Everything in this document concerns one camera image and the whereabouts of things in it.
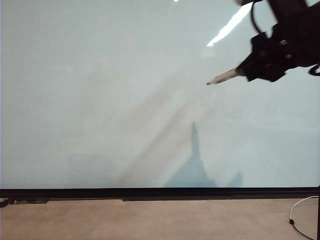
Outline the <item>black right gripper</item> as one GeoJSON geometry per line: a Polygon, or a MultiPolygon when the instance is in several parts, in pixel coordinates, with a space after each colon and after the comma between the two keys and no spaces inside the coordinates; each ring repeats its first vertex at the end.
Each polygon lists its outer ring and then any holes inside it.
{"type": "Polygon", "coordinates": [[[247,80],[275,82],[285,71],[316,64],[316,16],[289,14],[277,18],[270,38],[270,62],[260,60],[267,54],[268,37],[261,32],[250,39],[251,53],[238,65],[247,80]]]}

